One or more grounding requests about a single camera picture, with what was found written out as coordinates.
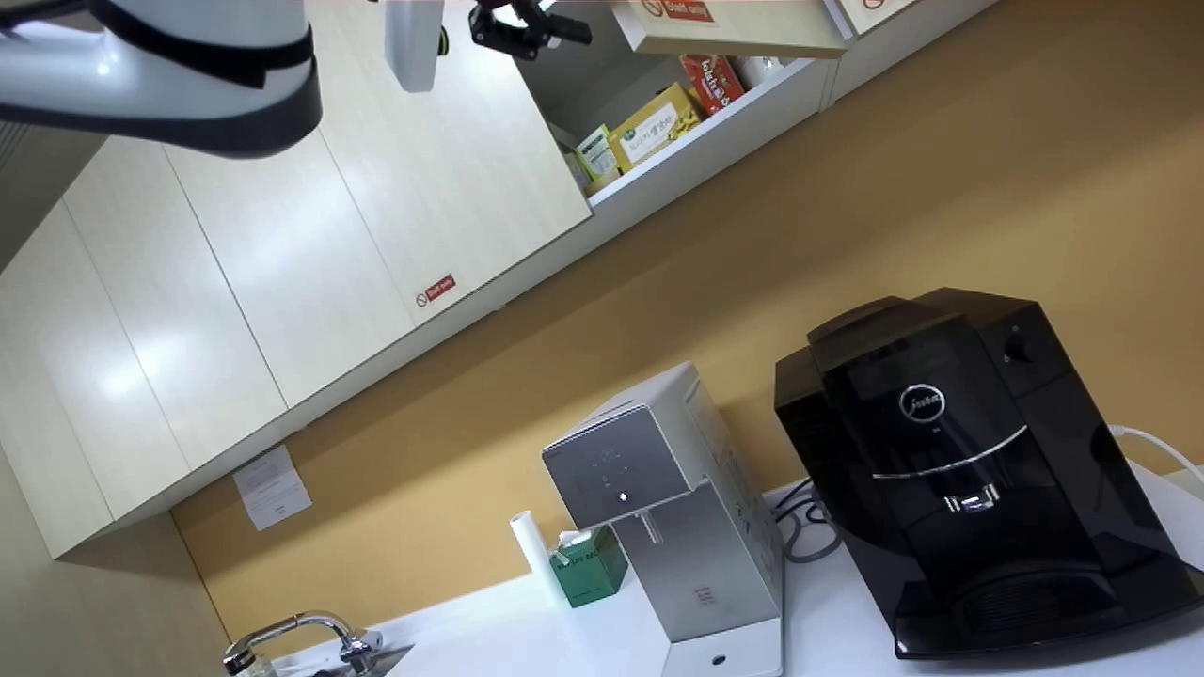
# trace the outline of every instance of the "coffee machine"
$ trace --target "coffee machine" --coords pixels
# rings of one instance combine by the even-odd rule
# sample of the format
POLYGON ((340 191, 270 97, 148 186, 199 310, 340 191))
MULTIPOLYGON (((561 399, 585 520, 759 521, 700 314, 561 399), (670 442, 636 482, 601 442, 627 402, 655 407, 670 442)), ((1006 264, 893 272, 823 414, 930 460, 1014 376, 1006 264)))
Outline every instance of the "coffee machine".
POLYGON ((777 408, 900 659, 1117 630, 1201 605, 1036 302, 933 290, 808 332, 777 408))
POLYGON ((579 529, 615 526, 670 639, 663 677, 782 673, 782 540, 694 363, 621 391, 543 460, 579 529))

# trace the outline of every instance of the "green container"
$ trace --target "green container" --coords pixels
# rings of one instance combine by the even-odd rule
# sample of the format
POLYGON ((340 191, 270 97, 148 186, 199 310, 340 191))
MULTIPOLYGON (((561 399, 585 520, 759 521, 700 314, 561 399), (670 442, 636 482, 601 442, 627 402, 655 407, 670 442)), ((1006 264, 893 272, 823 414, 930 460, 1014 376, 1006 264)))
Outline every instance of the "green container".
POLYGON ((572 608, 619 594, 627 572, 627 555, 610 529, 561 540, 550 565, 572 608))

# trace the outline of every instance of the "countertop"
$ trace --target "countertop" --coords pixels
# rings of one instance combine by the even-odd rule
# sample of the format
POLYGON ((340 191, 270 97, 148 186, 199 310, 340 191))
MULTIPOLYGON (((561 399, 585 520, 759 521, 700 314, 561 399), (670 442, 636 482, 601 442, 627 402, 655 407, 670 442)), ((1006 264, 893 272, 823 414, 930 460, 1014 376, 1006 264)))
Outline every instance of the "countertop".
MULTIPOLYGON (((1204 501, 1135 465, 1177 552, 1204 566, 1204 501)), ((375 623, 392 641, 414 649, 392 677, 660 677, 665 636, 636 576, 615 598, 585 608, 550 600, 533 576, 473 589, 466 598, 375 623)), ((330 665, 337 641, 279 659, 283 677, 330 665)), ((906 677, 906 673, 1092 673, 1160 677, 1193 673, 1204 654, 1204 608, 1076 641, 992 660, 900 660, 848 547, 785 572, 785 677, 906 677)))

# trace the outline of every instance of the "coffee machine logo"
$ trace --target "coffee machine logo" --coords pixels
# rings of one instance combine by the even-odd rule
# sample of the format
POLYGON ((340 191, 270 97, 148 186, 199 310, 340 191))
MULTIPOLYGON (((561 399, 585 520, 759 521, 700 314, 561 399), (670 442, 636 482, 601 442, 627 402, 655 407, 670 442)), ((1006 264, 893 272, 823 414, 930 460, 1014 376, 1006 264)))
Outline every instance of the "coffee machine logo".
POLYGON ((912 384, 900 391, 900 414, 915 426, 933 426, 945 418, 945 391, 933 384, 912 384))

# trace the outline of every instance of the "faucet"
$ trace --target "faucet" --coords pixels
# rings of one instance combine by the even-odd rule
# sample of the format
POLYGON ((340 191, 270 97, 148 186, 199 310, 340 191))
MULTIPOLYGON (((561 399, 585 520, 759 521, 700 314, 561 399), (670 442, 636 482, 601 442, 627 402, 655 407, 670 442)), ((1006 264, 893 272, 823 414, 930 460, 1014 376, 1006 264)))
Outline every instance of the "faucet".
POLYGON ((340 677, 383 677, 403 654, 409 654, 409 645, 383 645, 375 630, 359 630, 352 628, 344 615, 337 614, 298 614, 298 615, 283 615, 269 628, 255 628, 247 636, 240 636, 237 641, 227 645, 222 665, 229 677, 237 677, 240 668, 255 665, 255 645, 270 641, 279 636, 290 636, 298 628, 326 628, 340 636, 340 659, 347 660, 344 668, 324 668, 324 677, 340 673, 340 677))

